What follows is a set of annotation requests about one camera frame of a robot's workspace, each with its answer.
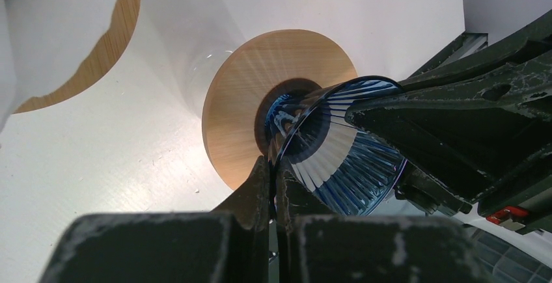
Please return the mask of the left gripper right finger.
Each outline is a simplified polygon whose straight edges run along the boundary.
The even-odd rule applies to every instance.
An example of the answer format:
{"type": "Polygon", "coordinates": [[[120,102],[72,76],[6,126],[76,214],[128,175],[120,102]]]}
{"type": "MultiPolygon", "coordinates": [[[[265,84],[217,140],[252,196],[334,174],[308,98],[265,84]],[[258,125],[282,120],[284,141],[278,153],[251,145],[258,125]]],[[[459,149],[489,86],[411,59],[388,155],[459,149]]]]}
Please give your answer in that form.
{"type": "Polygon", "coordinates": [[[276,175],[277,229],[284,282],[336,282],[330,245],[316,233],[336,217],[289,170],[276,175]]]}

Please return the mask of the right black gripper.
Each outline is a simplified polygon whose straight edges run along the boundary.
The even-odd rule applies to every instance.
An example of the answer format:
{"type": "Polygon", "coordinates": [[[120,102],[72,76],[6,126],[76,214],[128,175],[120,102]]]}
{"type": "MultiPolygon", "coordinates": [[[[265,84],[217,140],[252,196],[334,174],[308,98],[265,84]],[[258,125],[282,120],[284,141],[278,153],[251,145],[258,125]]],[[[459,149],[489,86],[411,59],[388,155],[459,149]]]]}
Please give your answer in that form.
{"type": "Polygon", "coordinates": [[[550,13],[402,84],[345,119],[414,164],[401,188],[408,200],[474,209],[518,234],[551,230],[550,13]]]}

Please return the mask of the blue ribbed dripper cone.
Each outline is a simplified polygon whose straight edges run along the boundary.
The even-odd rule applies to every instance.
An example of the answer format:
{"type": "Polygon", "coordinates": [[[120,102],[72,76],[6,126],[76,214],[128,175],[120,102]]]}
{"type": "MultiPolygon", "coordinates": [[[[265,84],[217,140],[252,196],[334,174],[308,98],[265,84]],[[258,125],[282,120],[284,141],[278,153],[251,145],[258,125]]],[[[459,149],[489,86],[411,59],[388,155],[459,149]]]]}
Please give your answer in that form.
{"type": "Polygon", "coordinates": [[[347,122],[346,111],[402,91],[392,79],[364,76],[318,90],[277,93],[264,114],[271,176],[288,169],[333,211],[368,215],[396,185],[407,159],[347,122]]]}

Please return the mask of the wooden dripper ring holder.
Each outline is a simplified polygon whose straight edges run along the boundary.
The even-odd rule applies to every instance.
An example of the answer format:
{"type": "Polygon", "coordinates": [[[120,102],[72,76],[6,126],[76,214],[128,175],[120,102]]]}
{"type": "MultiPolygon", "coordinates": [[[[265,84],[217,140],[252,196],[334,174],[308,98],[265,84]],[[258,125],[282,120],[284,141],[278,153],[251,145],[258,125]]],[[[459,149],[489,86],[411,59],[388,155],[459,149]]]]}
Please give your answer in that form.
{"type": "Polygon", "coordinates": [[[117,0],[110,28],[99,39],[76,73],[56,91],[33,97],[18,107],[25,113],[55,105],[87,90],[99,81],[121,58],[137,25],[141,0],[117,0]]]}

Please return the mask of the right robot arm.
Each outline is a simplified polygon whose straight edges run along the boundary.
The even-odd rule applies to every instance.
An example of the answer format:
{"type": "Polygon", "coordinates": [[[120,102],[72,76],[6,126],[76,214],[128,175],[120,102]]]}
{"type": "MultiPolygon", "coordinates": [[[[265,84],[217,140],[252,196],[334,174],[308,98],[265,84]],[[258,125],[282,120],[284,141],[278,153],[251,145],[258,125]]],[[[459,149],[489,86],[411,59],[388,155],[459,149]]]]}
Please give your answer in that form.
{"type": "Polygon", "coordinates": [[[551,13],[361,101],[345,119],[398,150],[397,199],[467,227],[498,282],[551,281],[551,13]]]}

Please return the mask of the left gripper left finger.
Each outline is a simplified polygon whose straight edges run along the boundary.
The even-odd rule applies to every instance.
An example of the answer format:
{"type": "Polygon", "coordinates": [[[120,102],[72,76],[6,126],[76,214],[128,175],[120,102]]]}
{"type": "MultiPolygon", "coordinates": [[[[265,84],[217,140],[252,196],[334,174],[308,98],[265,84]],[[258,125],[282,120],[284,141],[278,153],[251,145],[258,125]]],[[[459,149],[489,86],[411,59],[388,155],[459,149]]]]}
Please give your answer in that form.
{"type": "Polygon", "coordinates": [[[222,215],[221,282],[267,282],[269,265],[269,166],[260,156],[243,184],[214,209],[222,215]]]}

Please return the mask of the clear glass carafe brown band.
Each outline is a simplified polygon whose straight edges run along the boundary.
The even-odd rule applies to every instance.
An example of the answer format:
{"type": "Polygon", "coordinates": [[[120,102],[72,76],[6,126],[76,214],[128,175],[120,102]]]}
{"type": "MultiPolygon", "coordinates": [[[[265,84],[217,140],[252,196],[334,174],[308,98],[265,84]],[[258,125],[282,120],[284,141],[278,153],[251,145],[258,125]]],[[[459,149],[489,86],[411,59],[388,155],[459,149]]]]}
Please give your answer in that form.
{"type": "Polygon", "coordinates": [[[230,46],[202,49],[184,68],[181,93],[187,108],[196,117],[201,118],[208,89],[216,73],[234,50],[235,47],[230,46]]]}

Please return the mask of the white paper coffee filter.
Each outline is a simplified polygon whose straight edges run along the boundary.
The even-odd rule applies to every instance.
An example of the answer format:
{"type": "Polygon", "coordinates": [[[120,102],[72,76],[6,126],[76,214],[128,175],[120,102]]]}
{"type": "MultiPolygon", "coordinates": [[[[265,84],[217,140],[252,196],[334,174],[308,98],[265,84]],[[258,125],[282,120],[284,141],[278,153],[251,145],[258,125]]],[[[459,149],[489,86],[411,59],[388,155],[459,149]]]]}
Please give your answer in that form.
{"type": "Polygon", "coordinates": [[[107,32],[117,0],[1,0],[1,125],[50,94],[107,32]]]}

